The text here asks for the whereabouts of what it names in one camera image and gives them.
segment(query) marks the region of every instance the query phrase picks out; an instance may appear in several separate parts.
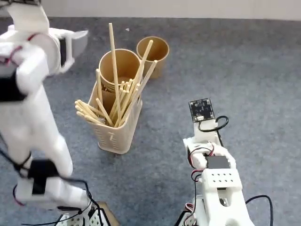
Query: electrical wire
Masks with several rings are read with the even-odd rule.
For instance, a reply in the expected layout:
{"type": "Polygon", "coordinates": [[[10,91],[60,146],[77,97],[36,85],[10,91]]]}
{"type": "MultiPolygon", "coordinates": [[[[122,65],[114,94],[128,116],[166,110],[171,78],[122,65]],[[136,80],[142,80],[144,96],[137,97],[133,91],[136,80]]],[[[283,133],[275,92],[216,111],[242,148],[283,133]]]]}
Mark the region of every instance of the electrical wire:
{"type": "Polygon", "coordinates": [[[190,215],[184,220],[184,226],[186,226],[186,222],[187,220],[193,216],[194,212],[196,211],[196,205],[197,205],[197,178],[200,177],[202,175],[202,173],[198,174],[195,178],[194,178],[194,205],[193,205],[193,211],[190,213],[190,215]]]}
{"type": "Polygon", "coordinates": [[[226,121],[221,126],[215,127],[213,129],[201,129],[202,121],[200,121],[198,123],[198,130],[201,131],[201,132],[204,132],[204,133],[215,132],[215,131],[219,131],[220,129],[224,128],[229,123],[229,118],[226,115],[221,115],[221,116],[217,117],[215,119],[215,122],[218,122],[219,119],[225,119],[226,121]]]}
{"type": "Polygon", "coordinates": [[[14,188],[13,188],[13,197],[14,197],[14,200],[16,201],[16,203],[18,203],[18,205],[20,205],[20,206],[25,206],[25,204],[21,203],[21,202],[16,198],[16,188],[17,188],[17,185],[15,185],[14,188]]]}
{"type": "Polygon", "coordinates": [[[262,194],[262,195],[257,195],[257,196],[254,196],[250,199],[248,199],[246,201],[246,205],[251,202],[252,200],[254,199],[259,199],[259,198],[267,198],[268,201],[269,201],[269,211],[270,211],[270,220],[269,220],[269,226],[273,226],[274,224],[274,210],[273,210],[273,202],[271,200],[271,198],[268,196],[268,195],[265,195],[265,194],[262,194]]]}
{"type": "Polygon", "coordinates": [[[73,215],[72,217],[69,217],[69,218],[66,218],[64,220],[57,220],[57,221],[54,221],[54,222],[49,222],[49,223],[44,223],[44,224],[25,224],[25,223],[22,223],[21,225],[26,225],[26,226],[43,226],[43,225],[52,225],[52,224],[57,224],[57,223],[60,223],[60,222],[64,222],[66,220],[70,220],[78,215],[80,215],[82,212],[84,212],[86,209],[88,209],[88,207],[91,205],[91,202],[89,203],[89,205],[87,205],[87,207],[83,210],[83,211],[79,211],[77,214],[73,215]]]}
{"type": "Polygon", "coordinates": [[[200,149],[206,149],[209,151],[209,153],[211,153],[213,150],[210,150],[209,148],[206,148],[206,147],[197,147],[196,149],[193,149],[191,152],[188,153],[188,161],[189,161],[189,164],[192,168],[195,169],[194,165],[193,165],[193,162],[192,162],[192,159],[191,159],[191,155],[197,151],[197,150],[200,150],[200,149]]]}
{"type": "MultiPolygon", "coordinates": [[[[28,168],[24,167],[24,163],[22,164],[17,164],[15,163],[1,148],[0,148],[0,155],[2,155],[9,163],[11,163],[14,167],[18,166],[19,169],[21,170],[25,170],[25,171],[29,171],[28,168]]],[[[87,196],[89,197],[89,199],[91,200],[91,202],[97,207],[97,210],[98,210],[98,216],[99,216],[99,220],[100,220],[100,225],[103,226],[103,222],[102,222],[102,219],[101,219],[101,213],[100,213],[100,206],[98,205],[98,203],[92,198],[92,195],[89,191],[89,187],[88,187],[88,183],[85,181],[85,180],[82,180],[82,179],[77,179],[77,178],[64,178],[62,176],[59,176],[62,180],[65,180],[67,182],[73,182],[73,183],[83,183],[86,187],[86,192],[87,192],[87,196]]],[[[45,223],[45,224],[22,224],[22,225],[27,225],[27,226],[42,226],[42,225],[49,225],[49,223],[45,223]]]]}
{"type": "Polygon", "coordinates": [[[186,210],[188,210],[188,211],[190,211],[190,213],[192,213],[193,212],[193,204],[192,203],[186,203],[185,204],[185,209],[186,210]]]}
{"type": "Polygon", "coordinates": [[[193,178],[193,175],[195,174],[195,173],[202,173],[203,171],[202,170],[194,170],[194,171],[192,171],[191,172],[191,179],[194,181],[194,180],[196,180],[196,182],[198,182],[198,179],[196,179],[196,177],[198,177],[199,175],[197,175],[195,178],[193,178]]]}
{"type": "Polygon", "coordinates": [[[226,115],[221,115],[221,116],[219,116],[219,117],[217,117],[215,119],[215,122],[218,122],[218,120],[220,120],[220,119],[225,119],[226,120],[225,123],[222,124],[221,126],[213,128],[213,129],[201,129],[201,123],[202,123],[202,121],[200,121],[198,123],[198,130],[201,131],[201,132],[204,132],[204,133],[209,133],[209,132],[215,132],[216,131],[218,139],[219,139],[219,141],[221,143],[221,146],[224,147],[224,145],[222,143],[221,135],[219,133],[219,130],[222,129],[222,128],[224,128],[229,123],[229,118],[226,115]]]}

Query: white plastic bracket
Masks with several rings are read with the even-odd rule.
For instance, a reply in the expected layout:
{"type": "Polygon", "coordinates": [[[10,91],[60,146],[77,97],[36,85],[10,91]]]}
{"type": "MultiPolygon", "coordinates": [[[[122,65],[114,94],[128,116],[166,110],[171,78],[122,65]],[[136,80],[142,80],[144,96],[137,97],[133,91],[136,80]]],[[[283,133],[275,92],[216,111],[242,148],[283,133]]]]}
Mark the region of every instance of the white plastic bracket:
{"type": "Polygon", "coordinates": [[[205,169],[202,182],[208,225],[254,226],[237,169],[205,169]]]}

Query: circuit board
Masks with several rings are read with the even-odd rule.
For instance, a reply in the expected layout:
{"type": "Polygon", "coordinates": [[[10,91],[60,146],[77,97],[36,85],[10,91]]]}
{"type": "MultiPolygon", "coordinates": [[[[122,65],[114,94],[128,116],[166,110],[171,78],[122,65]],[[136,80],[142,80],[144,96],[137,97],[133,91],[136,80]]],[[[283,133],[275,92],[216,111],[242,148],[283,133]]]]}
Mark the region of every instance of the circuit board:
{"type": "Polygon", "coordinates": [[[189,102],[193,122],[214,119],[214,113],[209,98],[189,102]]]}

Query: white wall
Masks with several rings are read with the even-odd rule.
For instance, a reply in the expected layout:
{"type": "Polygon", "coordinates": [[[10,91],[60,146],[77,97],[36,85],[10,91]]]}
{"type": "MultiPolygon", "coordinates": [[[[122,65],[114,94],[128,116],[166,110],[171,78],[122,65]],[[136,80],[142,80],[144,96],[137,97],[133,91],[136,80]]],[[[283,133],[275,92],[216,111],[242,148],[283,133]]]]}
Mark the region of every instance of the white wall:
{"type": "Polygon", "coordinates": [[[42,0],[49,16],[301,20],[301,0],[42,0]]]}

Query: cardboard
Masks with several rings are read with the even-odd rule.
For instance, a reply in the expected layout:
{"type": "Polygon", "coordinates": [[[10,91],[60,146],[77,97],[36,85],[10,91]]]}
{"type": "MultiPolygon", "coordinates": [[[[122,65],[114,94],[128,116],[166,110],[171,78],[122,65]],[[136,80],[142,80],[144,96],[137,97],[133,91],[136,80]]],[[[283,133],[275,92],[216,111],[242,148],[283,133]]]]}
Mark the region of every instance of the cardboard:
{"type": "Polygon", "coordinates": [[[157,60],[158,63],[156,65],[156,68],[150,77],[151,79],[155,79],[162,75],[162,70],[166,62],[166,57],[169,54],[169,46],[168,43],[162,38],[155,36],[146,37],[137,44],[136,51],[140,59],[143,58],[144,52],[150,40],[153,40],[153,45],[144,64],[143,76],[146,75],[153,61],[157,60]]]}

